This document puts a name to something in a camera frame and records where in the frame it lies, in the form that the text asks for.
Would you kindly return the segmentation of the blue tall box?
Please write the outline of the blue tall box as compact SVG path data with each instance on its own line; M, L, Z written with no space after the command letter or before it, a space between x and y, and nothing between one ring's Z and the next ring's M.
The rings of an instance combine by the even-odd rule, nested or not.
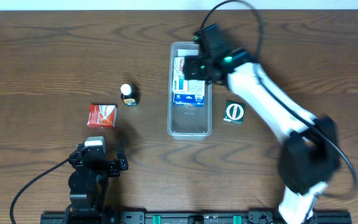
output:
M183 106L204 106L205 83L200 80L176 79L173 82L173 103Z

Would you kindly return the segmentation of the white Panadol box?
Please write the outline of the white Panadol box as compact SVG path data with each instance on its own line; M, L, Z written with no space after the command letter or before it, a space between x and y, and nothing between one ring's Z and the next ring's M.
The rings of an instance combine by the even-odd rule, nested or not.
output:
M173 61L173 92L185 93L188 91L188 81L185 80L183 66L185 59L183 57L175 57Z

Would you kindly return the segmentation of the clear plastic container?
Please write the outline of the clear plastic container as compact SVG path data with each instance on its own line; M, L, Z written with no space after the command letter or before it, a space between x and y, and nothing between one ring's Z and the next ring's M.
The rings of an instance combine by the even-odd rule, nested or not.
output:
M204 106L173 103L173 61L175 57L197 55L199 47L192 42L174 42L170 48L167 131L179 140L203 140L212 132L212 85L205 83Z

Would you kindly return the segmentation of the red Panadol box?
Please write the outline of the red Panadol box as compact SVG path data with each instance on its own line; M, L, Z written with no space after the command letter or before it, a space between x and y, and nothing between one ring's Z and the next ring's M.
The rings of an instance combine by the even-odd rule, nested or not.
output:
M87 126L91 128L115 128L116 105L90 105Z

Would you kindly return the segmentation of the green round-logo box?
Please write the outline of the green round-logo box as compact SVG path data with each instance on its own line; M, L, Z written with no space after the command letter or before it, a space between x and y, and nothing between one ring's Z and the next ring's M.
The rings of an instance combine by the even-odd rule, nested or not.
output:
M242 124L244 122L245 112L245 104L234 101L226 101L223 120L229 123Z

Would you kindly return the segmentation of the dark bottle white cap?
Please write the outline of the dark bottle white cap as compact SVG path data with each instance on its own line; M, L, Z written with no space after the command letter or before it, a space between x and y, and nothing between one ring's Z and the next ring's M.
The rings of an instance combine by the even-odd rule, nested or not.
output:
M120 87L121 99L126 106L136 106L139 104L139 94L136 88L128 83Z

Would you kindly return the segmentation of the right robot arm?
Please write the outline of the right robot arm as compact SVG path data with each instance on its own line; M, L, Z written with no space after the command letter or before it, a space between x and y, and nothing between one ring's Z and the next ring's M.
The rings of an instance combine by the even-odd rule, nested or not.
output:
M306 223L340 166L333 120L318 119L296 104L255 56L232 49L217 24L200 28L194 40L200 52L185 57L185 79L226 85L262 118L282 146L278 173L285 191L278 212L285 223Z

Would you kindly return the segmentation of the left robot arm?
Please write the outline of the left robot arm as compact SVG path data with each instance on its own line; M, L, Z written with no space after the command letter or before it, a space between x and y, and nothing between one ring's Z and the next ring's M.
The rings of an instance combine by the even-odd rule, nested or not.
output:
M69 221L76 217L99 222L111 218L111 212L104 207L109 179L119 177L129 165L122 141L117 145L115 159L106 160L105 153L105 138L96 136L78 144L70 154L68 162L75 171L68 180L73 209Z

